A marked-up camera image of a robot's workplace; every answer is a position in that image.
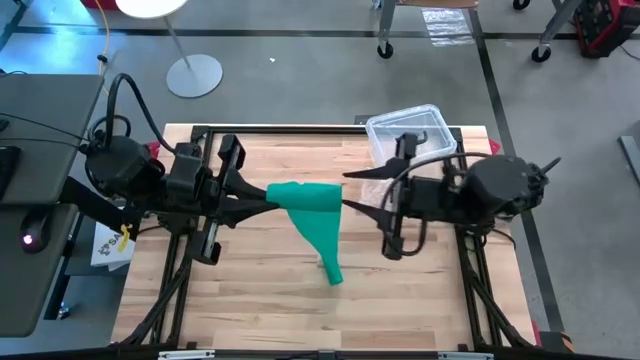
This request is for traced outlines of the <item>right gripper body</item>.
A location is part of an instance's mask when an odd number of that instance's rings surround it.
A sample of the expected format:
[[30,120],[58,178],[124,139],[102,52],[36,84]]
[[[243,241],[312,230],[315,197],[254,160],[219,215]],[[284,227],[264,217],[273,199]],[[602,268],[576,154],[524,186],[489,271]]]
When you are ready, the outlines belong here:
[[404,238],[401,236],[402,222],[406,213],[406,192],[408,186],[408,168],[415,157],[418,137],[405,133],[397,139],[396,156],[392,183],[383,197],[383,206],[390,202],[391,209],[385,220],[383,255],[390,260],[403,257]]

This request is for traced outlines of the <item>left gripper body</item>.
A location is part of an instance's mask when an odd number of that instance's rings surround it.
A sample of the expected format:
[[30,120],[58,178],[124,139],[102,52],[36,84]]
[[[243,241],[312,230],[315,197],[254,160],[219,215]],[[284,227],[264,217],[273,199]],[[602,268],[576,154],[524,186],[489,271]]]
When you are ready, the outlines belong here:
[[218,150],[218,156],[222,160],[219,172],[216,176],[206,181],[204,192],[204,225],[194,235],[191,245],[191,256],[204,264],[216,264],[218,262],[221,245],[216,242],[219,227],[223,219],[231,213],[229,202],[232,195],[237,192],[232,186],[239,179],[239,170],[244,164],[246,152],[236,135],[224,135]]

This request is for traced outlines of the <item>green elastic bandage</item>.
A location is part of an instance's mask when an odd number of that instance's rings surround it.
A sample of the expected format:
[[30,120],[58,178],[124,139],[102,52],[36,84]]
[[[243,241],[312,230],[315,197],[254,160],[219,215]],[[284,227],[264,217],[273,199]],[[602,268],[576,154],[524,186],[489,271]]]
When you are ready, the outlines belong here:
[[343,282],[339,264],[342,186],[331,183],[272,183],[266,200],[284,209],[299,234],[316,250],[330,286]]

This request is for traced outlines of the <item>clear plastic container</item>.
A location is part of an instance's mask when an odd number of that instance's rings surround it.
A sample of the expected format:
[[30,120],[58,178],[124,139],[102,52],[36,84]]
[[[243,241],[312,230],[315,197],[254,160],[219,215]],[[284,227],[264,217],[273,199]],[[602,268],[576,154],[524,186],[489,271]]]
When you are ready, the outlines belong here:
[[405,133],[418,138],[412,163],[452,154],[457,148],[440,109],[432,104],[373,116],[367,121],[365,130],[369,153],[376,167],[395,155],[396,139]]

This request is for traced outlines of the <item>white floor lamp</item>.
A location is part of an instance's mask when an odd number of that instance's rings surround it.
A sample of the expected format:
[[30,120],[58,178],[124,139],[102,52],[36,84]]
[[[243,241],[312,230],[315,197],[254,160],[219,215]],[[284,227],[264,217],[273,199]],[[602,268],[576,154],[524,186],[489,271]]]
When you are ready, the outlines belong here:
[[214,91],[224,71],[221,63],[206,54],[188,55],[169,17],[189,0],[115,0],[118,9],[136,19],[162,19],[180,55],[166,74],[169,90],[181,98],[199,98]]

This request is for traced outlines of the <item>grey wheeled cart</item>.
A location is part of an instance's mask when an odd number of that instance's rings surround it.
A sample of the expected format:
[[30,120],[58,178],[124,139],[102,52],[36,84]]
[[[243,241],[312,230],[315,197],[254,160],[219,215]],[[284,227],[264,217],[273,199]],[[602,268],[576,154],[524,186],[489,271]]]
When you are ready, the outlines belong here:
[[[539,43],[532,50],[531,60],[544,63],[551,57],[551,41],[565,23],[568,23],[574,12],[584,0],[551,0],[555,13],[547,23]],[[389,59],[393,55],[393,46],[389,43],[389,35],[393,23],[395,8],[401,6],[435,7],[444,9],[475,9],[479,0],[372,0],[375,9],[380,9],[378,29],[378,55]]]

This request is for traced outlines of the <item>clear plastic floor sheet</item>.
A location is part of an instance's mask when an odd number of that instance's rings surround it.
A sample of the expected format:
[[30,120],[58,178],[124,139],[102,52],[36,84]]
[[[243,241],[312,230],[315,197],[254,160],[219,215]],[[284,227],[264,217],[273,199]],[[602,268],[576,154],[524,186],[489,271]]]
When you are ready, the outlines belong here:
[[422,16],[429,38],[435,47],[475,43],[462,9],[423,8]]

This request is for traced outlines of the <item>black computer mouse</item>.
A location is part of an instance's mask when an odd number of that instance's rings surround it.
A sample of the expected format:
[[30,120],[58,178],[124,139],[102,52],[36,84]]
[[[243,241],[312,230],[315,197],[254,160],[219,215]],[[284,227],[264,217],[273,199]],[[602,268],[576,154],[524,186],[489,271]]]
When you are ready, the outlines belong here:
[[35,254],[44,250],[50,238],[48,211],[29,212],[20,226],[20,245],[25,253]]

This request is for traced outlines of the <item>grey desk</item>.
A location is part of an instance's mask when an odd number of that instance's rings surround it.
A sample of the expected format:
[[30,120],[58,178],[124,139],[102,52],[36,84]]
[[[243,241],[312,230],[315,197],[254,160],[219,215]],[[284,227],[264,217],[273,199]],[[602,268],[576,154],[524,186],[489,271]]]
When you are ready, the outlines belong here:
[[[103,80],[98,75],[18,74],[0,78],[0,146],[20,156],[0,197],[0,338],[35,329],[78,209],[58,199],[71,172]],[[49,212],[47,247],[35,254],[20,245],[23,218]]]

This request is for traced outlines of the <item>red and black crate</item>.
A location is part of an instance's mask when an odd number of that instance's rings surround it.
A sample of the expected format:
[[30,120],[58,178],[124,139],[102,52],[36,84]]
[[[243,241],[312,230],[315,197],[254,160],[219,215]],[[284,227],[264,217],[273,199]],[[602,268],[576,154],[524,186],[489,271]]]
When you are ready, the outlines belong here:
[[581,55],[608,57],[640,26],[640,0],[582,0],[573,20]]

